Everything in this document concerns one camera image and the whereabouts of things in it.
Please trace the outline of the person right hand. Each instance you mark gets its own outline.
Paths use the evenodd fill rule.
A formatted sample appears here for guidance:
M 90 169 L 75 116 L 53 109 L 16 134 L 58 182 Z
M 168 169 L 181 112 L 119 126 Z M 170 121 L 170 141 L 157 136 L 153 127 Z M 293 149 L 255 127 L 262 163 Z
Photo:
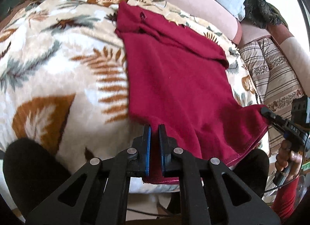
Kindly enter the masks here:
M 299 174 L 299 170 L 302 165 L 303 156 L 298 152 L 291 151 L 291 143 L 288 140 L 284 140 L 276 155 L 275 168 L 277 171 L 282 171 L 289 165 L 289 160 L 292 162 L 291 170 L 289 171 L 286 182 L 292 180 Z

